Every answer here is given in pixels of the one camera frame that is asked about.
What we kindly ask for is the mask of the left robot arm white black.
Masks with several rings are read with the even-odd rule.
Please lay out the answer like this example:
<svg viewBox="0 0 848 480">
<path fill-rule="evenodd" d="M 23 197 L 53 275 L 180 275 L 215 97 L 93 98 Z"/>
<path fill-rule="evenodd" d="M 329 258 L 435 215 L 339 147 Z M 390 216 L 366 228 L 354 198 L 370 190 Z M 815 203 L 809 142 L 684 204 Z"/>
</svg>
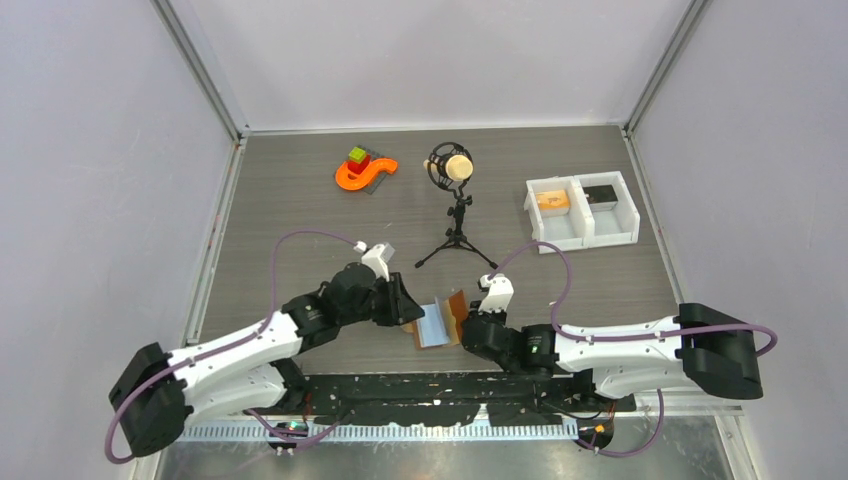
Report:
<svg viewBox="0 0 848 480">
<path fill-rule="evenodd" d="M 108 394 L 114 417 L 104 451 L 127 463 L 170 446 L 186 427 L 254 407 L 298 412 L 305 385 L 291 367 L 348 325 L 399 327 L 424 316 L 402 276 L 380 276 L 350 263 L 313 292 L 296 296 L 263 320 L 213 341 L 170 352 L 139 348 Z"/>
</svg>

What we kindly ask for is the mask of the brown card holder wallet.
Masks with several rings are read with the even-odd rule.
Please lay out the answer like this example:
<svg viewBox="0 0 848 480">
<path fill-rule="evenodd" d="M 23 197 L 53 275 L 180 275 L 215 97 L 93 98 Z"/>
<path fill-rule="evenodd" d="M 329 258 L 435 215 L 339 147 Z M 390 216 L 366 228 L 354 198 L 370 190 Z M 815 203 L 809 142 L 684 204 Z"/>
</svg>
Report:
<svg viewBox="0 0 848 480">
<path fill-rule="evenodd" d="M 469 307 L 463 290 L 449 297 L 438 298 L 423 305 L 424 316 L 401 329 L 410 334 L 418 350 L 448 348 L 461 343 L 462 322 L 468 318 Z"/>
</svg>

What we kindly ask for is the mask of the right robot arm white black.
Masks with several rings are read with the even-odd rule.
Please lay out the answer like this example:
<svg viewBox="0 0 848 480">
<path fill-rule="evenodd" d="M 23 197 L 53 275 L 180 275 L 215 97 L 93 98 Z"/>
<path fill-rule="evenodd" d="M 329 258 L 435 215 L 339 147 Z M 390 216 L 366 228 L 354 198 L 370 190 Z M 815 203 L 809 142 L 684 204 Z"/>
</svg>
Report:
<svg viewBox="0 0 848 480">
<path fill-rule="evenodd" d="M 473 311 L 461 344 L 509 374 L 577 376 L 572 400 L 591 411 L 608 399 L 686 386 L 718 398 L 760 399 L 760 330 L 700 303 L 682 303 L 658 320 L 596 328 L 547 323 L 516 330 L 503 312 Z"/>
</svg>

